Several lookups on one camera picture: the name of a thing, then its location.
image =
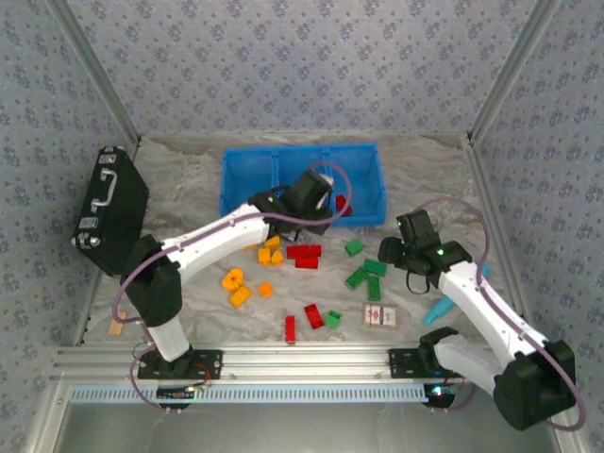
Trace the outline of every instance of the blue patterned wall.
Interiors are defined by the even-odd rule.
[[[604,6],[556,12],[483,143],[539,327],[572,345],[604,452]]]
[[[97,150],[121,131],[44,2],[0,2],[0,451],[21,451],[92,266],[70,246]]]
[[[149,134],[468,130],[535,1],[71,3]]]

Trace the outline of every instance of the blue plastic bin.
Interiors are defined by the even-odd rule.
[[[220,213],[227,215],[255,193],[279,185],[293,185],[317,160],[336,163],[352,183],[352,215],[335,221],[334,227],[370,227],[386,221],[386,186],[374,143],[320,144],[276,148],[227,149],[223,156]],[[331,167],[316,168],[334,177],[331,209],[337,195],[346,196],[342,177]]]

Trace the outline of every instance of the black briefcase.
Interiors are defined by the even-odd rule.
[[[121,275],[141,237],[149,189],[121,147],[101,149],[72,245],[106,274]]]

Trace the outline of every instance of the briefcase handle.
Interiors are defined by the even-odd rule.
[[[109,185],[109,191],[107,192],[107,200],[101,201],[98,198],[94,198],[94,200],[91,202],[92,212],[96,212],[96,209],[99,207],[102,208],[105,206],[109,206],[109,203],[111,203],[111,198],[113,198],[113,192],[115,191],[115,185],[117,184],[117,174],[109,168],[102,168],[101,181],[105,181],[107,179],[107,176],[112,177],[111,184]]]

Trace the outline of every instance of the green block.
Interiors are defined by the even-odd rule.
[[[362,267],[360,267],[359,269],[357,269],[355,271],[355,273],[352,276],[350,276],[349,278],[346,279],[346,282],[344,284],[349,289],[354,291],[357,288],[359,288],[359,286],[363,283],[363,281],[365,281],[367,279],[368,276],[369,276],[369,274],[367,274],[367,271],[365,271]]]
[[[354,241],[350,241],[349,243],[347,243],[344,247],[344,250],[346,251],[349,257],[354,257],[355,255],[359,255],[363,248],[364,245],[362,244],[362,242],[358,239],[355,239]]]
[[[380,277],[384,277],[386,275],[386,269],[388,269],[388,265],[385,262],[369,259],[365,260],[365,264],[362,267],[365,271]]]
[[[367,299],[371,300],[372,302],[377,302],[381,299],[379,277],[369,276],[367,278]]]
[[[336,328],[338,328],[338,325],[340,324],[341,317],[342,317],[342,315],[340,313],[338,313],[337,311],[331,310],[329,312],[329,314],[327,315],[325,324],[327,325],[327,327],[333,328],[335,330]]]

